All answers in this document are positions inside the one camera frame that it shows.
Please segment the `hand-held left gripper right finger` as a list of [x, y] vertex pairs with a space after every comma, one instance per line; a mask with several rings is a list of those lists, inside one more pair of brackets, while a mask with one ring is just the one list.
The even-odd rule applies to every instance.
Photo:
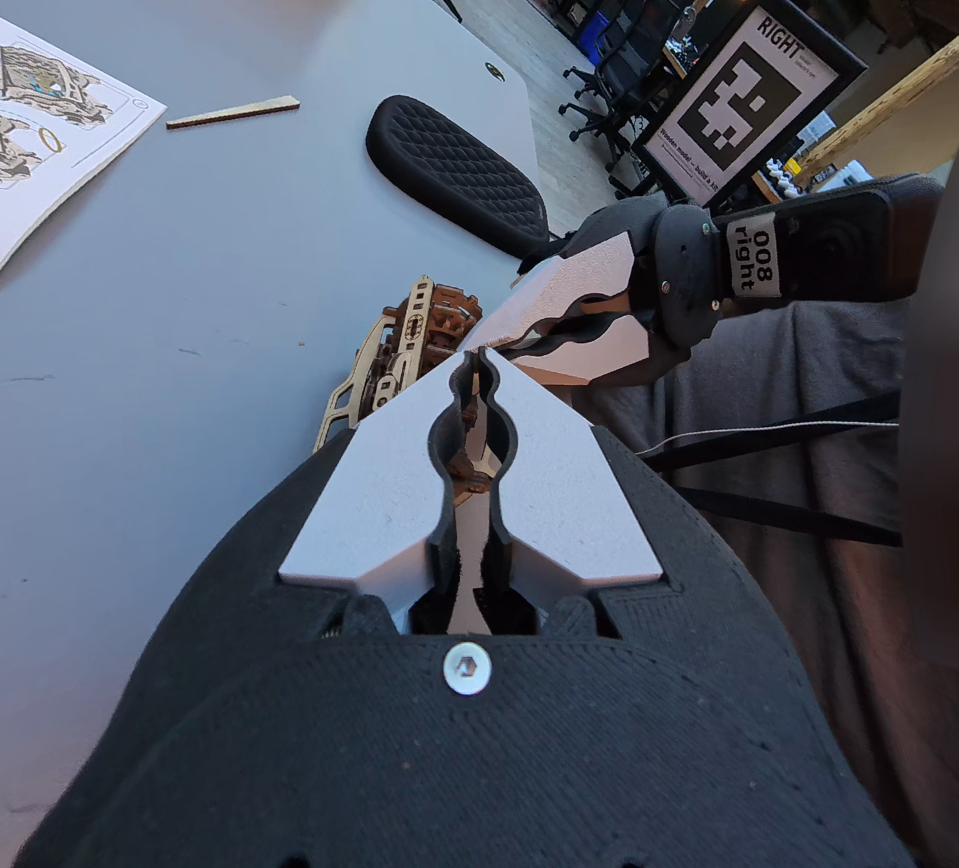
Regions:
[[591, 424], [492, 349], [479, 382], [501, 463], [479, 588], [490, 630], [534, 634], [561, 598], [661, 579]]

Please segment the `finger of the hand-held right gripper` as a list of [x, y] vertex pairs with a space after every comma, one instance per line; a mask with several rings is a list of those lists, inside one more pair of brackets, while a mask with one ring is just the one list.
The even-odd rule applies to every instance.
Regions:
[[510, 362], [542, 386], [584, 386], [600, 377], [645, 361], [654, 307], [629, 309], [627, 296], [575, 305], [575, 313], [547, 325], [539, 339], [511, 347]]
[[539, 323], [557, 322], [575, 313], [575, 305], [622, 295], [628, 299], [634, 261], [627, 231], [576, 254], [553, 255], [524, 275], [502, 306], [471, 330], [462, 351], [485, 347], [509, 359], [511, 347], [539, 339]]

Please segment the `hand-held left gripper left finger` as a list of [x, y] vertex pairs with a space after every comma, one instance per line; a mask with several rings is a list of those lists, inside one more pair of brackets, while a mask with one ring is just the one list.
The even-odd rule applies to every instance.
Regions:
[[379, 597], [402, 634], [456, 566], [453, 483], [472, 353], [458, 352], [362, 421], [279, 567], [282, 581]]

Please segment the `wooden mechanical model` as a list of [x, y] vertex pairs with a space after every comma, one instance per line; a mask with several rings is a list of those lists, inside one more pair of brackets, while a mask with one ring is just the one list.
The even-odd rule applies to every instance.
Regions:
[[[330, 395], [320, 424], [315, 451], [329, 435], [357, 424], [437, 368], [453, 355], [480, 321], [477, 299], [462, 289], [434, 283], [423, 275], [397, 308], [385, 308], [357, 351], [352, 369]], [[479, 403], [479, 378], [463, 408], [467, 430], [459, 454], [448, 463], [454, 505], [487, 493], [496, 473], [494, 457], [484, 440], [485, 414]]]

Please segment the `thin wooden stick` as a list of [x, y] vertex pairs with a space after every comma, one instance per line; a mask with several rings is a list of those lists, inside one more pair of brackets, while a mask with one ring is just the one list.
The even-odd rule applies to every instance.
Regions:
[[169, 131], [203, 126], [206, 124], [250, 118], [260, 115], [280, 113], [296, 110], [300, 102], [292, 95], [270, 98], [260, 102], [249, 103], [238, 107], [228, 107], [196, 115], [168, 120], [165, 123]]

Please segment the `black chair seat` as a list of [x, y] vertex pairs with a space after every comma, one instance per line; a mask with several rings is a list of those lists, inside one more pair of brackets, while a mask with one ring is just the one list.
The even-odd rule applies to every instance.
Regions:
[[419, 100], [384, 100], [366, 150], [401, 191], [495, 248], [523, 259], [548, 241], [545, 203], [533, 182]]

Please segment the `black office chairs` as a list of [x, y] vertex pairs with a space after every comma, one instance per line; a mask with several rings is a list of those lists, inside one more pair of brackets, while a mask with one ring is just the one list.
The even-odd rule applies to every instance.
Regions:
[[585, 120], [569, 133], [575, 142], [585, 135], [603, 137], [612, 172], [630, 153], [631, 142], [621, 131], [629, 126], [636, 133], [638, 121], [652, 119], [654, 107], [665, 97], [678, 76], [665, 57], [668, 41], [689, 33], [695, 21], [693, 0], [619, 0], [595, 40], [598, 63], [590, 71], [572, 67], [566, 78], [575, 77], [581, 86], [573, 101], [558, 107], [561, 115], [578, 112]]

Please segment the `person's grey shirt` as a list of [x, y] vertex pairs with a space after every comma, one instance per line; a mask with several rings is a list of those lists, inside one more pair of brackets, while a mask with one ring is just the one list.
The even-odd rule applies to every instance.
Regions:
[[[719, 323], [650, 387], [584, 387], [572, 406], [635, 452], [693, 430], [757, 427], [898, 388], [912, 299], [792, 302]], [[861, 429], [672, 474], [899, 527], [897, 433]], [[920, 652], [896, 550], [711, 514], [790, 633], [854, 773], [925, 866], [957, 866], [957, 670]]]

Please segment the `wooden beam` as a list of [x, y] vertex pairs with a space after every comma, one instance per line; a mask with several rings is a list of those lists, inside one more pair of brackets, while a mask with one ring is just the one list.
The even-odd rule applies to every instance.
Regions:
[[866, 136], [874, 132], [898, 111], [947, 79], [957, 70], [958, 37], [955, 36], [903, 80], [894, 84], [842, 127], [832, 131], [798, 159], [797, 186], [806, 188], [819, 173], [837, 158], [851, 153]]

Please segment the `illustrated instruction booklet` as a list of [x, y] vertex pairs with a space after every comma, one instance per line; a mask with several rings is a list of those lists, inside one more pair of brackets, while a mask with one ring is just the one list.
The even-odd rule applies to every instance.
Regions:
[[1, 265], [166, 107], [1, 20]]

